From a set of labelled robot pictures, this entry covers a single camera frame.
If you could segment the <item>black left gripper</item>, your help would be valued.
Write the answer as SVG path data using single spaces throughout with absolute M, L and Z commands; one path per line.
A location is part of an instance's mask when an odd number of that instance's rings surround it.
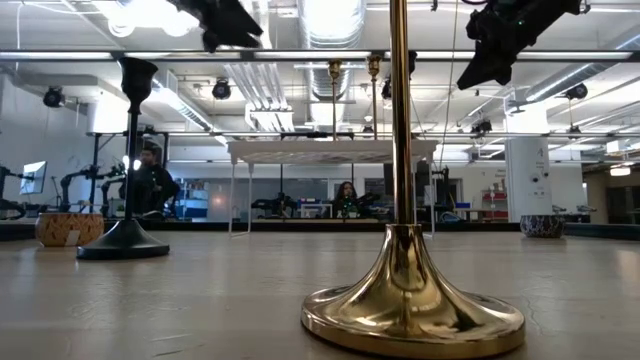
M 236 7 L 236 0 L 168 0 L 178 11 L 184 11 L 196 18 L 207 29 L 202 33 L 203 49 L 215 53 L 220 45 L 216 34 L 255 35 L 263 33 L 262 28 L 242 7 Z

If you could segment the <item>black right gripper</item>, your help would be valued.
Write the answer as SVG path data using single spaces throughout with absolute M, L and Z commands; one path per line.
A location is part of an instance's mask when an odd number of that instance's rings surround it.
M 476 49 L 457 87 L 465 90 L 488 81 L 508 84 L 519 52 L 496 49 L 533 46 L 565 14 L 579 15 L 580 0 L 486 0 L 485 7 L 474 10 L 467 23 L 468 38 L 485 47 Z

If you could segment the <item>blue patterned candle tin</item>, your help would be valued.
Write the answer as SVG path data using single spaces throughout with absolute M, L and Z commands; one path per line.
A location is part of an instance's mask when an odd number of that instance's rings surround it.
M 561 238 L 565 229 L 565 218 L 560 215 L 522 215 L 520 230 L 528 238 Z

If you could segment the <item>woven tan basket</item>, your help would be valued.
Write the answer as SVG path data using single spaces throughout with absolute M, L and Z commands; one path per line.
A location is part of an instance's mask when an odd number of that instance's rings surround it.
M 104 218 L 92 213 L 41 213 L 35 237 L 45 247 L 87 245 L 104 232 Z

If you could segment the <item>white round pillar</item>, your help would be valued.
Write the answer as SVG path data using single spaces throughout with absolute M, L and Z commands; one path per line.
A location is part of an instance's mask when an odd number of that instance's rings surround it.
M 552 195 L 547 138 L 522 137 L 506 142 L 509 221 L 525 215 L 550 215 Z

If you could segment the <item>red parts shelf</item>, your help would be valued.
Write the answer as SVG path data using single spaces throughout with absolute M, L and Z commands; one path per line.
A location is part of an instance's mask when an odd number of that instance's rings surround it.
M 507 222 L 509 220 L 507 193 L 483 190 L 481 192 L 480 215 L 483 222 Z

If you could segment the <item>person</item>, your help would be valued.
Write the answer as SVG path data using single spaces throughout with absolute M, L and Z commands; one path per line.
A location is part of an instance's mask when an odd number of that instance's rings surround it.
M 332 217 L 357 218 L 359 212 L 358 197 L 353 183 L 349 181 L 341 183 L 332 200 Z
M 144 145 L 137 159 L 123 157 L 125 165 L 124 184 L 120 188 L 124 200 L 126 218 L 164 221 L 165 203 L 175 201 L 178 184 L 169 171 L 158 161 L 160 148 L 152 143 Z

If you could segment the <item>blue storage bins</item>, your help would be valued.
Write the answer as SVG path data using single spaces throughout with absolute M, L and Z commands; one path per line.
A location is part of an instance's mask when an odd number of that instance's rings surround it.
M 177 194 L 176 215 L 181 219 L 204 219 L 208 213 L 208 191 L 203 189 L 183 189 Z

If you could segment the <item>computer monitor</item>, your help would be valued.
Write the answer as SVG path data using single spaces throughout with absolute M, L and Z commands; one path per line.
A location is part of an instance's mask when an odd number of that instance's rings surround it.
M 47 162 L 25 164 L 21 174 L 20 194 L 41 194 L 46 180 Z

